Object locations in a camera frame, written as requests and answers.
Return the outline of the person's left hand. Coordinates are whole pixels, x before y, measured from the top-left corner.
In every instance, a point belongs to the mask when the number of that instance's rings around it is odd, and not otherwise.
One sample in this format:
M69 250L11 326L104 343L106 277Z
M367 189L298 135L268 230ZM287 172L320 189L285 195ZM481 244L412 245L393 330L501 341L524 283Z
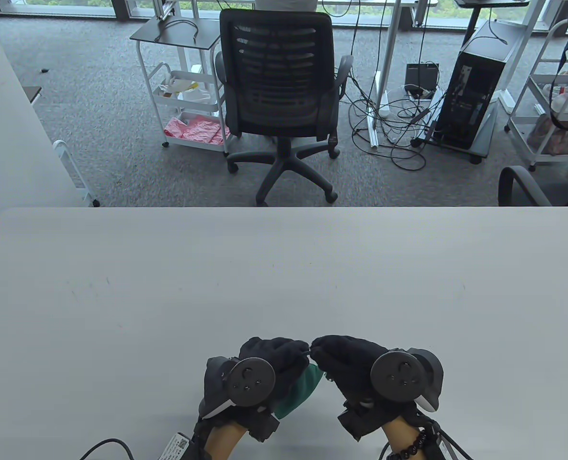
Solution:
M208 359L194 439L205 445L214 428L231 423L258 442L270 438L279 425L275 410L308 368L308 357L302 340L253 337L236 357Z

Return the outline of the person's right hand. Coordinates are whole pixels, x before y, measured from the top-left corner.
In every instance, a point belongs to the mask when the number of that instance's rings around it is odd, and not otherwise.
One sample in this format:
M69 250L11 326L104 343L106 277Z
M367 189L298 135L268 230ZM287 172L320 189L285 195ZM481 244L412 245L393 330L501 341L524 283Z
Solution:
M443 368L427 350L388 350L365 339L326 335L310 356L344 396L339 422L356 441L398 417L431 428L439 408Z

